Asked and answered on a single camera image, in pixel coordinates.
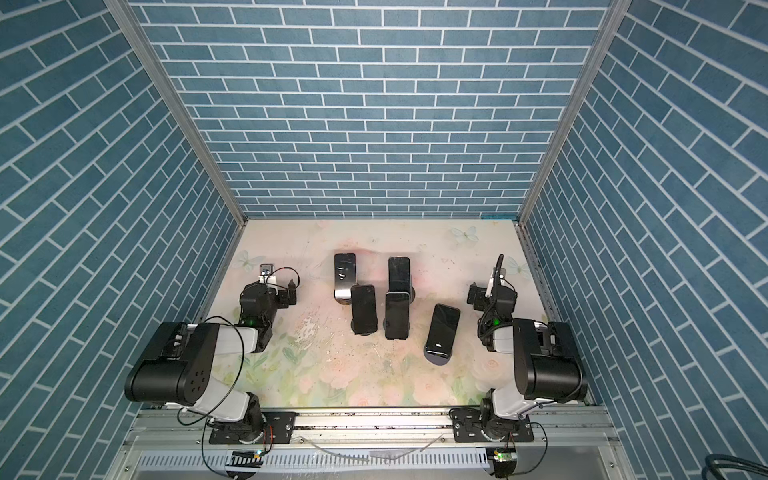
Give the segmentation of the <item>black phone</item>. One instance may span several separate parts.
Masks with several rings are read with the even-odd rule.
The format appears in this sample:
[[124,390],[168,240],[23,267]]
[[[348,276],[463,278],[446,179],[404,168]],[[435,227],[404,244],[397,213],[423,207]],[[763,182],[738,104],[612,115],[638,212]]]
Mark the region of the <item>black phone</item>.
[[461,311],[457,308],[436,304],[424,349],[450,352],[452,357],[460,315]]
[[355,285],[351,289],[352,326],[378,327],[375,287]]

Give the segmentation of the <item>teal phone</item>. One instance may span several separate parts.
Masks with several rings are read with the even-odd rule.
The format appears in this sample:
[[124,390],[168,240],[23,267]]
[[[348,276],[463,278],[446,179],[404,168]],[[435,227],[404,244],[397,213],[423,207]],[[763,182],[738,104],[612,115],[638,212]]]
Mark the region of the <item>teal phone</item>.
[[410,328],[410,294],[388,292],[385,297],[385,337],[388,340],[405,340]]

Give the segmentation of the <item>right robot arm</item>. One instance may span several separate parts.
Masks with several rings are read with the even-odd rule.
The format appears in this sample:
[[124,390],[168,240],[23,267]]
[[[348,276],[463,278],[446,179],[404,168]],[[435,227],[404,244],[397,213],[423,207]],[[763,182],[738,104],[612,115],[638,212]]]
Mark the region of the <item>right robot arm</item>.
[[517,292],[491,281],[472,283],[467,303],[482,315],[477,336],[490,352],[510,355],[514,383],[490,389],[480,405],[480,428],[492,441],[520,438],[522,423],[535,409],[581,402],[588,381],[570,326],[516,318]]

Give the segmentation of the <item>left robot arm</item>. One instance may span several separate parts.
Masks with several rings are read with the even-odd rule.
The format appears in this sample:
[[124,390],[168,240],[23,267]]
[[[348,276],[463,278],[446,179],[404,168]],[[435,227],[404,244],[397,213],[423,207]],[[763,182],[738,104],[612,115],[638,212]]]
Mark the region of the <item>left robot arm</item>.
[[270,441],[274,428],[254,393],[213,377],[216,357],[237,354],[236,374],[244,372],[248,355],[262,353],[272,338],[276,314],[297,303],[300,283],[286,286],[268,277],[246,285],[240,296],[239,320],[212,316],[196,324],[163,322],[155,331],[125,382],[128,400],[175,403],[197,416],[196,422],[231,443]]

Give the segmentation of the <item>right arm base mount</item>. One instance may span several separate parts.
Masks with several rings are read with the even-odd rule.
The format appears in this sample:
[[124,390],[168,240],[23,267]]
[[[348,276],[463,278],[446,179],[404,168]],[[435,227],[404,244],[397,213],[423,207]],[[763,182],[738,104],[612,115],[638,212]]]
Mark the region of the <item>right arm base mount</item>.
[[533,442],[530,421],[497,417],[480,407],[454,407],[448,411],[456,443]]

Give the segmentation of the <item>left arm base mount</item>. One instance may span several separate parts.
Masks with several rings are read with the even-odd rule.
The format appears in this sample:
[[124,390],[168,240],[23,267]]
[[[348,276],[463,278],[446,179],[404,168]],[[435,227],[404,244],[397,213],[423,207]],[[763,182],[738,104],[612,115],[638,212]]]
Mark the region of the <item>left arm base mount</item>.
[[293,411],[262,411],[237,422],[213,421],[208,442],[212,445],[272,446],[288,444],[298,414]]

